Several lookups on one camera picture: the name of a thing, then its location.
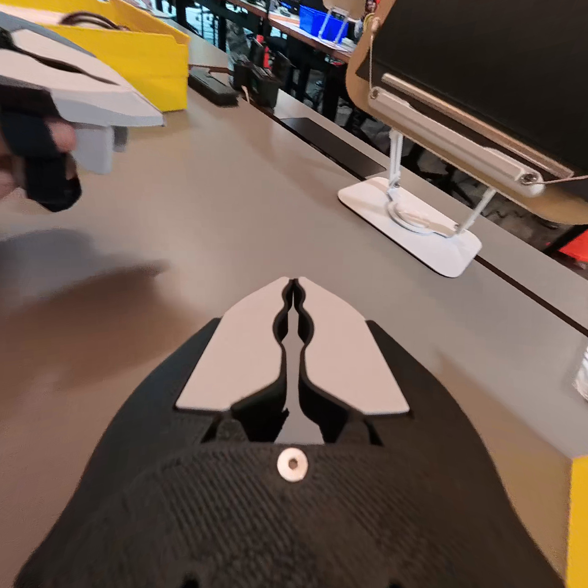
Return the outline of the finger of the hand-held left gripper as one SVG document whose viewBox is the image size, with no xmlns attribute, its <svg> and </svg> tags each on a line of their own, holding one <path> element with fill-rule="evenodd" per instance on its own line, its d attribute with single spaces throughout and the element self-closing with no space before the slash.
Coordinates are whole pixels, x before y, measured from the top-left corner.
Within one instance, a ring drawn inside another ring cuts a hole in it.
<svg viewBox="0 0 588 588">
<path fill-rule="evenodd" d="M 117 85 L 117 73 L 94 55 L 32 30 L 9 32 L 9 51 L 34 59 L 53 70 L 79 74 L 107 85 Z"/>
<path fill-rule="evenodd" d="M 125 150 L 130 128 L 165 123 L 131 86 L 60 70 L 10 49 L 1 49 L 1 110 L 68 122 L 75 129 L 76 163 L 104 175 L 113 154 Z"/>
</svg>

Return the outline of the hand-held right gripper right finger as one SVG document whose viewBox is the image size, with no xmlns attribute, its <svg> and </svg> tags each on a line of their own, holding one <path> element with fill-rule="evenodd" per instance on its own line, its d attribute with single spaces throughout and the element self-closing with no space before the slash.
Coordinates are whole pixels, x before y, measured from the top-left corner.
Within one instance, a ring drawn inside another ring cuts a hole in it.
<svg viewBox="0 0 588 588">
<path fill-rule="evenodd" d="M 306 277 L 301 310 L 312 322 L 304 363 L 310 383 L 367 416 L 400 415 L 409 404 L 364 316 Z"/>
</svg>

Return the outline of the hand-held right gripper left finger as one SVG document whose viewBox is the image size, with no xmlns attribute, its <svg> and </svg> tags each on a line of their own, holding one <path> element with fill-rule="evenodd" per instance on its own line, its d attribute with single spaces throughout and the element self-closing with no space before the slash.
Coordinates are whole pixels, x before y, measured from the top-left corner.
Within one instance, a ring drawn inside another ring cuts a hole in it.
<svg viewBox="0 0 588 588">
<path fill-rule="evenodd" d="M 228 411 L 251 401 L 285 374 L 283 339 L 293 282 L 280 277 L 246 296 L 221 317 L 175 406 Z"/>
</svg>

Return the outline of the yellow plastic bin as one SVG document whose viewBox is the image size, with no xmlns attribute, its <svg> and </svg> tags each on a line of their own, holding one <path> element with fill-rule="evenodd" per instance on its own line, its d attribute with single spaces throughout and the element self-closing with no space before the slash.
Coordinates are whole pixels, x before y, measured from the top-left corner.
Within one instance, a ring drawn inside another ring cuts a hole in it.
<svg viewBox="0 0 588 588">
<path fill-rule="evenodd" d="M 190 38 L 151 12 L 126 1 L 1 1 L 1 11 L 39 24 L 92 53 L 160 111 L 187 108 Z M 123 30 L 61 24 L 75 12 L 97 14 Z"/>
<path fill-rule="evenodd" d="M 566 587 L 587 587 L 587 456 L 571 464 Z"/>
</svg>

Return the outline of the grey desk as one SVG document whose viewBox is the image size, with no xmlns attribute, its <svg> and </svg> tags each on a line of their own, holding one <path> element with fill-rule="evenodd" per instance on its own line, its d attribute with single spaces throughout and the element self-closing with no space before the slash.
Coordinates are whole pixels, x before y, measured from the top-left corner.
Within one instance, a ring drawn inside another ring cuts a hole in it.
<svg viewBox="0 0 588 588">
<path fill-rule="evenodd" d="M 339 203 L 356 182 L 342 167 L 255 107 L 194 92 L 165 127 L 134 130 L 111 174 L 81 177 L 66 212 L 1 202 L 1 587 L 129 394 L 282 276 L 349 302 L 455 395 L 564 573 L 569 467 L 587 454 L 582 277 L 486 219 L 481 261 L 441 277 Z"/>
</svg>

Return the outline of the person's left hand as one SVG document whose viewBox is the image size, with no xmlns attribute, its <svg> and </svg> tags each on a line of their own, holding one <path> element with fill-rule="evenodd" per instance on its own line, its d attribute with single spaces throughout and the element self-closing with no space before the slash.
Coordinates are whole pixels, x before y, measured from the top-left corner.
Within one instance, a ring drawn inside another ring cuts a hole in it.
<svg viewBox="0 0 588 588">
<path fill-rule="evenodd" d="M 1 115 L 1 199 L 17 189 L 51 212 L 70 208 L 81 196 L 74 128 L 58 119 Z"/>
</svg>

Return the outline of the black flat box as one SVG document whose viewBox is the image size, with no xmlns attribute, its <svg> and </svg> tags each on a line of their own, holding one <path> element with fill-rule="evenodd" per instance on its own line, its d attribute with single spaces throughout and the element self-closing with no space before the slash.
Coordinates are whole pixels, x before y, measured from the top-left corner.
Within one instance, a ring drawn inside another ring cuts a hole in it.
<svg viewBox="0 0 588 588">
<path fill-rule="evenodd" d="M 187 85 L 217 107 L 238 106 L 238 93 L 231 86 L 213 77 L 208 70 L 192 68 L 187 78 Z"/>
</svg>

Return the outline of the white tilting stand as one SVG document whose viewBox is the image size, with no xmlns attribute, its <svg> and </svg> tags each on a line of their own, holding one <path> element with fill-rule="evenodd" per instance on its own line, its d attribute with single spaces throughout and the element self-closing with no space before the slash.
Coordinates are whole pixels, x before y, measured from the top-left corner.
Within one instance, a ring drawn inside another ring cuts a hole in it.
<svg viewBox="0 0 588 588">
<path fill-rule="evenodd" d="M 431 115 L 419 112 L 399 93 L 442 114 L 454 115 L 457 122 L 475 132 L 489 131 L 490 137 L 504 146 L 482 146 Z M 370 87 L 368 102 L 377 114 L 391 119 L 389 174 L 387 178 L 365 180 L 341 189 L 338 200 L 437 274 L 460 276 L 481 250 L 481 241 L 470 231 L 481 211 L 496 192 L 515 192 L 530 198 L 540 195 L 545 185 L 538 164 L 523 163 L 522 159 L 532 161 L 531 153 L 519 153 L 509 136 L 389 73 L 382 76 L 378 85 Z M 453 221 L 401 187 L 405 136 L 486 184 L 481 201 L 465 220 Z"/>
</svg>

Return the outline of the black charging case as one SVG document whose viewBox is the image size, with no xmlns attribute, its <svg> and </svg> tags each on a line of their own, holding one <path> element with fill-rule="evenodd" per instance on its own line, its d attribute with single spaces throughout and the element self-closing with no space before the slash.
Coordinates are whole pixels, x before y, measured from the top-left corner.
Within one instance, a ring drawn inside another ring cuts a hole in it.
<svg viewBox="0 0 588 588">
<path fill-rule="evenodd" d="M 281 88 L 280 79 L 271 70 L 252 65 L 249 83 L 249 92 L 254 103 L 259 107 L 274 110 Z"/>
<path fill-rule="evenodd" d="M 256 92 L 256 77 L 258 66 L 243 54 L 238 55 L 233 62 L 231 86 L 236 91 L 246 88 L 248 92 Z"/>
</svg>

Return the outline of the black flat pad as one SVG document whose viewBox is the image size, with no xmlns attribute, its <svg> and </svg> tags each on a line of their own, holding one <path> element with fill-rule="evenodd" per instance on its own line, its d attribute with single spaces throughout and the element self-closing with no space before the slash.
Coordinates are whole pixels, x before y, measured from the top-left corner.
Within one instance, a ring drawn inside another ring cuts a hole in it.
<svg viewBox="0 0 588 588">
<path fill-rule="evenodd" d="M 279 123 L 359 180 L 386 172 L 386 167 L 307 117 L 280 119 Z"/>
</svg>

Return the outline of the printed paper sheet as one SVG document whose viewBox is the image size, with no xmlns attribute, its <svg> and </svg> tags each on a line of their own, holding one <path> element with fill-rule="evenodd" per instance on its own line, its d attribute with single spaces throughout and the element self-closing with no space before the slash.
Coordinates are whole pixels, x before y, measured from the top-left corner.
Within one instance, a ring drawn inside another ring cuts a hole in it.
<svg viewBox="0 0 588 588">
<path fill-rule="evenodd" d="M 573 379 L 573 388 L 581 397 L 587 401 L 587 347 L 583 352 L 580 364 Z"/>
</svg>

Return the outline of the small blue bin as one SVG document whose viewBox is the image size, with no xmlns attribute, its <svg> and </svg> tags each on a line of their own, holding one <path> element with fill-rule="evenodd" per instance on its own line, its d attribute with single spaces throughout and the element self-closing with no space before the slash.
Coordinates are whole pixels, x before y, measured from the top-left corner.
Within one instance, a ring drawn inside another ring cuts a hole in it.
<svg viewBox="0 0 588 588">
<path fill-rule="evenodd" d="M 318 37 L 319 29 L 326 15 L 326 12 L 326 8 L 317 8 L 314 5 L 310 5 L 309 1 L 301 2 L 299 5 L 299 28 L 305 33 L 310 34 L 311 36 Z M 341 23 L 338 22 L 337 19 L 331 19 L 329 21 L 328 26 L 325 30 L 325 38 L 328 39 L 326 41 L 331 42 L 334 39 L 334 37 L 336 36 L 338 25 L 340 24 Z M 349 36 L 350 25 L 351 21 L 349 21 L 349 24 L 344 29 L 343 39 Z"/>
</svg>

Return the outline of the orange traffic cone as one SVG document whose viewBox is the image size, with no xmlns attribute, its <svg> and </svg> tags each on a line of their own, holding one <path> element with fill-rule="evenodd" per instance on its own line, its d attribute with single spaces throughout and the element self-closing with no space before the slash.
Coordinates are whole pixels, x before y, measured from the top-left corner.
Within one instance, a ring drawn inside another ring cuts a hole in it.
<svg viewBox="0 0 588 588">
<path fill-rule="evenodd" d="M 587 230 L 565 244 L 559 253 L 571 259 L 581 267 L 587 267 Z"/>
</svg>

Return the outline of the large stand with tan board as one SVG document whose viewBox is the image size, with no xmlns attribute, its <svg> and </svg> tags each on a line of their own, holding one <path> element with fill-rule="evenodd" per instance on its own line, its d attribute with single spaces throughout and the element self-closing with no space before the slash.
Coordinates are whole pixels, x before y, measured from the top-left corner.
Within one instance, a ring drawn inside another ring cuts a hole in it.
<svg viewBox="0 0 588 588">
<path fill-rule="evenodd" d="M 337 19 L 341 24 L 338 25 L 336 36 L 331 42 L 333 45 L 339 45 L 349 21 L 358 21 L 364 14 L 365 1 L 322 1 L 322 4 L 327 12 L 319 29 L 318 39 L 328 40 L 325 38 L 325 30 L 331 19 Z"/>
</svg>

